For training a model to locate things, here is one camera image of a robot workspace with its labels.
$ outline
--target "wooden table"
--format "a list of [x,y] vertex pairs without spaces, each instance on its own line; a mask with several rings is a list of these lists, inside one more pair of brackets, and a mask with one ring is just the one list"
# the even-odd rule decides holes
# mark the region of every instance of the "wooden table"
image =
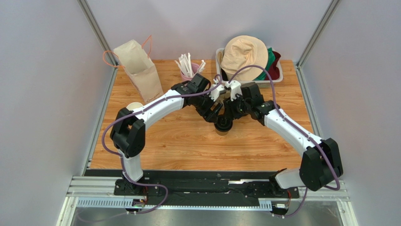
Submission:
[[[202,74],[212,78],[216,74],[215,61],[206,62]],[[164,92],[181,82],[174,61],[154,60],[154,63]],[[280,63],[284,80],[275,85],[277,103],[292,119],[312,131],[293,62],[281,60]],[[262,88],[261,93],[265,100],[272,99],[271,88]],[[143,103],[143,100],[128,76],[119,70],[100,135],[115,120],[117,112],[132,102]],[[106,137],[107,146],[115,150],[109,135]],[[250,116],[235,120],[230,132],[221,137],[212,123],[205,122],[193,106],[188,106],[147,130],[141,161],[143,169],[157,170],[280,170],[299,167],[301,158],[282,137]],[[100,138],[90,167],[121,169],[119,158],[103,149]]]

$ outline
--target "paper cup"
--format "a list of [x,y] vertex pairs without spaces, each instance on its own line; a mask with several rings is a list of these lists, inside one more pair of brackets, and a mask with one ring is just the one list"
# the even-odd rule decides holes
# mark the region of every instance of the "paper cup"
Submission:
[[140,108],[140,107],[143,107],[143,106],[144,106],[144,105],[141,104],[140,102],[132,102],[131,104],[129,104],[129,105],[127,106],[127,109],[130,110],[130,111],[132,111],[132,110],[134,110],[134,109],[136,109],[136,108]]
[[[191,63],[191,65],[192,65],[192,71],[195,73],[197,70],[198,70],[198,68],[200,67],[199,65],[197,65],[196,63]],[[181,72],[181,78],[183,79],[183,81],[191,81],[192,80],[192,78],[190,78],[190,77],[187,77],[186,75],[184,75],[182,72]]]

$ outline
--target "plastic tray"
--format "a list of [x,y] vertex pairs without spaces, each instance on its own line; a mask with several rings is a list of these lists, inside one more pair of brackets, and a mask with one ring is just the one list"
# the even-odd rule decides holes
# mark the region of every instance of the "plastic tray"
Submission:
[[[223,52],[223,54],[224,54],[224,48],[219,48],[219,49],[217,49],[217,51],[216,51],[216,70],[217,70],[217,73],[218,74],[221,74],[221,67],[220,67],[220,63],[219,63],[219,61],[218,61],[218,59],[217,59],[217,54],[220,52],[220,51],[222,51]],[[280,64],[280,61],[277,63],[277,68],[279,68],[279,70],[280,70],[280,76],[279,76],[279,78],[277,79],[277,80],[273,80],[273,83],[277,83],[277,82],[281,82],[282,80],[283,80],[283,70],[282,70],[282,68],[281,68],[281,64]],[[270,81],[266,81],[266,80],[264,80],[264,81],[239,81],[241,84],[245,84],[245,83],[250,83],[250,82],[255,82],[256,84],[257,84],[257,86],[258,87],[260,87],[260,88],[268,88],[268,87],[270,87]]]

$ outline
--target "white wall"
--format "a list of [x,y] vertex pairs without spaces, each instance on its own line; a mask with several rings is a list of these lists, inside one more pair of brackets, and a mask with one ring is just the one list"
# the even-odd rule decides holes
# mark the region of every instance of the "white wall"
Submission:
[[303,68],[361,226],[399,225],[401,4],[344,0]]
[[77,1],[0,1],[0,225],[53,226],[111,69]]
[[238,35],[298,60],[331,0],[88,0],[111,48],[152,34],[152,59],[212,59]]

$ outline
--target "bag handle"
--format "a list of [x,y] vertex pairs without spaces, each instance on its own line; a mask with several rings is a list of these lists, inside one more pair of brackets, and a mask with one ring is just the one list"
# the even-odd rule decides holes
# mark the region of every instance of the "bag handle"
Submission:
[[150,48],[149,48],[149,53],[148,53],[148,58],[149,58],[149,54],[152,50],[152,35],[149,35],[149,37],[143,42],[142,44],[142,49],[144,48],[144,45],[148,42],[148,40],[150,39],[151,43],[150,43]]
[[118,58],[117,54],[113,53],[113,51],[111,51],[111,50],[106,50],[105,52],[103,52],[103,61],[104,61],[107,65],[112,66],[112,67],[115,67],[115,68],[124,68],[124,66],[122,66],[122,65],[121,65],[121,66],[115,66],[115,65],[109,64],[109,62],[107,62],[106,59],[105,59],[106,53],[111,53],[111,54],[115,55],[115,56],[117,57],[118,60],[120,60],[120,59]]

